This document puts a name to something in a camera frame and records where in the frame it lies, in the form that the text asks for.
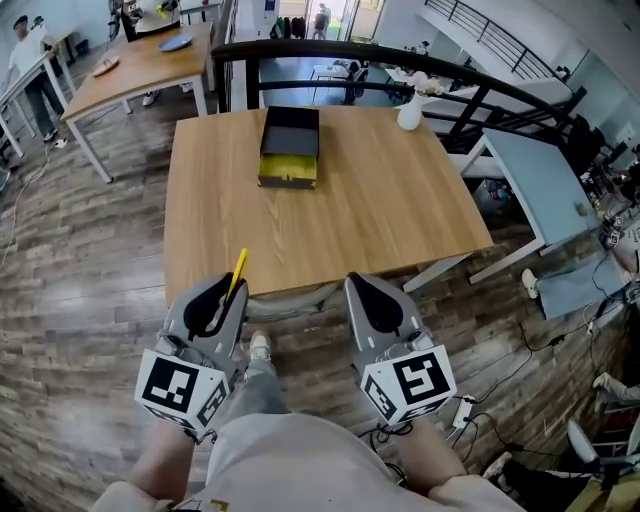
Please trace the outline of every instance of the white flower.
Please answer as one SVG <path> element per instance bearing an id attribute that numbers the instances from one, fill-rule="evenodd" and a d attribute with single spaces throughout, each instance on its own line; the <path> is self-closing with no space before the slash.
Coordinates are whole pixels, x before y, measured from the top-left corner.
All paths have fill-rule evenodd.
<path id="1" fill-rule="evenodd" d="M 440 96 L 444 92 L 444 88 L 438 80 L 429 78 L 422 71 L 416 71 L 413 76 L 408 77 L 407 83 L 412 85 L 421 96 Z"/>

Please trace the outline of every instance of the wood plank floor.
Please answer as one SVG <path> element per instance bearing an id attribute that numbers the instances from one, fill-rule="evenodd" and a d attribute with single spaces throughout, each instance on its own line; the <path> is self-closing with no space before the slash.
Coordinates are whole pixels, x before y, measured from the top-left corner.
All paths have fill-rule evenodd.
<path id="1" fill-rule="evenodd" d="M 76 75 L 90 68 L 85 60 Z M 196 115 L 192 95 L 166 91 L 158 104 L 94 116 L 91 141 L 116 180 L 105 185 L 75 140 L 54 150 L 45 174 L 21 197 L 16 242 L 0 269 L 0 476 L 29 510 L 87 509 L 110 482 L 123 478 L 144 446 L 151 418 L 133 402 L 140 356 L 153 347 L 166 307 L 162 262 L 164 202 L 175 122 Z M 13 204 L 30 173 L 46 161 L 42 143 L 22 136 L 27 156 L 0 193 L 0 247 L 8 243 Z M 528 357 L 531 346 L 583 323 L 582 311 L 544 321 L 519 281 L 525 266 L 537 273 L 561 268 L 594 250 L 582 237 L 542 259 L 532 256 L 470 286 L 469 273 L 532 237 L 526 226 L 492 229 L 496 247 L 469 258 L 415 293 L 425 322 L 447 347 L 460 393 L 480 398 Z M 407 275 L 388 276 L 401 284 Z M 596 365 L 619 373 L 627 345 L 620 315 L 594 337 Z M 342 293 L 316 313 L 250 318 L 274 340 L 273 361 L 295 411 L 325 417 L 360 433 L 376 415 L 355 387 Z M 585 329 L 536 352 L 518 374 L 475 408 L 496 418 L 508 442 L 558 453 L 565 420 L 576 415 L 597 427 L 590 390 L 593 371 Z M 452 400 L 434 421 L 446 432 Z M 467 460 L 479 471 L 501 449 L 486 417 Z M 456 446 L 464 456 L 473 432 Z M 210 445 L 198 449 L 192 489 L 202 486 Z M 391 444 L 381 450 L 393 460 Z M 548 467 L 548 456 L 519 457 Z"/>

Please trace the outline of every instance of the white shirt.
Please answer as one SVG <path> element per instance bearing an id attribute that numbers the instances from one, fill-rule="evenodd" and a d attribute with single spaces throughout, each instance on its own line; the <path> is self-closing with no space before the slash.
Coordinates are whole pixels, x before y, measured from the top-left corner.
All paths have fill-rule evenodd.
<path id="1" fill-rule="evenodd" d="M 142 10 L 142 19 L 136 23 L 136 32 L 151 32 L 164 27 L 168 27 L 174 23 L 174 18 L 179 16 L 179 9 L 169 12 L 165 11 L 167 19 L 165 20 L 158 12 L 158 6 L 161 6 L 164 0 L 137 0 L 136 5 Z"/>
<path id="2" fill-rule="evenodd" d="M 47 35 L 46 29 L 39 27 L 27 34 L 22 41 L 18 41 L 9 57 L 9 69 L 15 69 L 20 76 L 27 73 L 42 57 L 42 39 Z"/>
<path id="3" fill-rule="evenodd" d="M 452 478 L 425 498 L 397 479 L 362 440 L 320 418 L 251 414 L 220 430 L 206 488 L 177 506 L 125 482 L 91 512 L 524 512 L 477 476 Z"/>

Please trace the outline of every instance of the black railing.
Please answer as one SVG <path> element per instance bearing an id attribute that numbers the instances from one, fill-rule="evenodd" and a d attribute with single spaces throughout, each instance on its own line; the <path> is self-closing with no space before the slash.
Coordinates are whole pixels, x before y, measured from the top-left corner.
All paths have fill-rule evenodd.
<path id="1" fill-rule="evenodd" d="M 478 43 L 495 53 L 523 80 L 559 77 L 546 62 L 518 38 L 484 14 L 459 0 L 425 0 L 425 5 L 465 29 Z"/>
<path id="2" fill-rule="evenodd" d="M 468 127 L 494 128 L 557 144 L 558 141 L 562 141 L 562 137 L 565 136 L 563 133 L 564 127 L 576 124 L 568 115 L 575 106 L 575 102 L 571 102 L 570 105 L 561 105 L 561 108 L 557 108 L 505 82 L 440 59 L 369 44 L 287 39 L 246 41 L 224 44 L 213 49 L 219 111 L 228 112 L 230 110 L 227 91 L 228 81 L 224 76 L 224 70 L 227 69 L 226 66 L 229 62 L 240 60 L 246 61 L 246 94 L 247 108 L 249 109 L 259 108 L 260 91 L 274 89 L 328 87 L 341 89 L 362 88 L 387 92 L 394 91 L 407 96 L 413 93 L 413 89 L 405 85 L 378 82 L 354 82 L 348 80 L 261 82 L 259 72 L 260 60 L 283 57 L 360 59 L 369 62 L 390 64 L 391 66 L 398 66 L 404 69 L 423 71 L 427 74 L 459 79 L 468 84 L 475 84 L 477 90 L 472 98 L 464 98 L 452 94 L 443 94 L 440 96 L 443 100 L 465 105 L 464 110 L 459 115 L 455 116 L 435 112 L 423 113 L 427 118 L 452 123 L 452 127 L 448 132 L 438 133 L 438 136 L 442 139 L 447 149 L 458 148 L 462 141 L 468 142 L 469 135 L 465 133 Z M 487 103 L 484 100 L 491 91 L 519 100 L 530 107 L 530 109 L 526 110 L 543 112 L 546 117 L 541 121 L 536 116 L 513 112 L 503 107 Z M 508 119 L 517 119 L 521 122 L 515 124 L 515 127 L 510 127 L 494 121 L 495 119 L 505 116 Z M 537 131 L 532 132 L 531 127 L 535 127 Z"/>

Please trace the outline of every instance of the cardboard box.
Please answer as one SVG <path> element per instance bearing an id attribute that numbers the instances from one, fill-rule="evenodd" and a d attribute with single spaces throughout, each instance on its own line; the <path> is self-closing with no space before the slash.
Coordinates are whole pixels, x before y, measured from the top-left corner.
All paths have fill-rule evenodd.
<path id="1" fill-rule="evenodd" d="M 260 145 L 261 187 L 313 189 L 318 173 L 320 112 L 269 107 Z"/>

